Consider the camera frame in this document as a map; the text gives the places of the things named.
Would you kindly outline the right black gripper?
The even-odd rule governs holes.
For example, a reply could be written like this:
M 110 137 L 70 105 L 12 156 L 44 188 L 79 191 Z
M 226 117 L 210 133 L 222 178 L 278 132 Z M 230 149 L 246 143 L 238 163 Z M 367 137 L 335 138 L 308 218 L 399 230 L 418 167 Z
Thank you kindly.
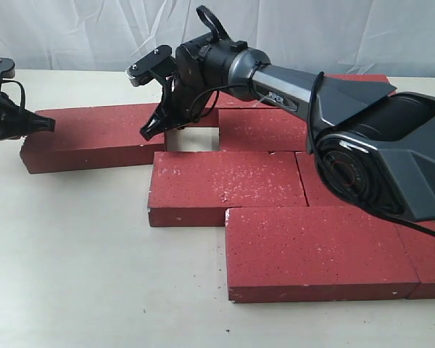
M 205 88 L 191 88 L 183 84 L 178 75 L 167 80 L 166 95 L 162 97 L 157 109 L 140 129 L 146 141 L 168 130 L 196 125 L 210 115 L 217 104 L 218 97 L 212 100 L 213 91 Z

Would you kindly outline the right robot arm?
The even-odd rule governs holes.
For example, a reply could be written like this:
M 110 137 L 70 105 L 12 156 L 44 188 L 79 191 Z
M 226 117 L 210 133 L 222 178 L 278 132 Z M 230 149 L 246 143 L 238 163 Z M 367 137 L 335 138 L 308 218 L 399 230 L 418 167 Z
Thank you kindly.
M 435 96 L 279 67 L 211 33 L 158 46 L 128 72 L 134 86 L 162 85 L 145 139 L 199 122 L 215 92 L 261 102 L 306 124 L 318 175 L 340 199 L 381 218 L 435 222 Z

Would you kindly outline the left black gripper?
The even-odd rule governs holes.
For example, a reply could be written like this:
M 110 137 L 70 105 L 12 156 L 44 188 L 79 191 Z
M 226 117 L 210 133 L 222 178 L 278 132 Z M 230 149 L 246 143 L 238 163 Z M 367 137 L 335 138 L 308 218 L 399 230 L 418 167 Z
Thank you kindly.
M 0 92 L 0 141 L 19 139 L 37 132 L 54 132 L 55 120 L 20 108 Z

